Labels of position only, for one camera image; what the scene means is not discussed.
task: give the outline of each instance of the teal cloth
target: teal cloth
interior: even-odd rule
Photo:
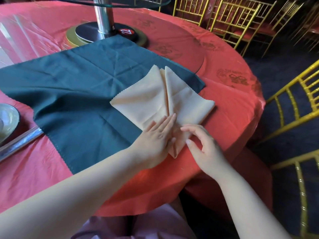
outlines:
[[[110,101],[153,65],[170,67],[195,92],[192,72],[120,35],[0,69],[0,89],[34,110],[73,174],[129,147],[141,130]]]

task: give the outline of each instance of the person's left hand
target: person's left hand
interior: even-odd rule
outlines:
[[[169,117],[164,116],[157,123],[152,121],[130,146],[144,169],[157,166],[167,157],[169,149],[176,141],[176,138],[171,138],[176,117],[176,114],[172,114]]]

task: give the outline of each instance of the saucer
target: saucer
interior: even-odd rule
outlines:
[[[19,120],[20,114],[14,106],[0,103],[0,143],[13,133]]]

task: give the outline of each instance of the red tablecloth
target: red tablecloth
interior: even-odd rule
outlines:
[[[149,38],[151,51],[197,72],[206,84],[200,95],[216,102],[204,126],[217,139],[227,159],[271,207],[269,170],[257,157],[242,151],[265,105],[260,84],[242,57],[214,34],[156,11],[115,8],[114,19],[142,30]],[[2,5],[0,67],[69,48],[67,29],[94,20],[93,7],[63,2]],[[2,92],[0,102],[14,105],[21,113],[15,135],[35,125],[30,107]],[[71,175],[48,137],[37,139],[0,164],[0,212]],[[169,157],[156,168],[140,172],[106,201],[98,214],[144,213],[173,201],[187,183],[186,189],[200,202],[226,214],[217,185],[202,175],[187,148],[177,159]]]

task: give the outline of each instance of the purple pants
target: purple pants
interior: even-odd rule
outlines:
[[[127,219],[125,216],[92,216],[71,239],[196,239],[179,199],[134,216],[130,233]]]

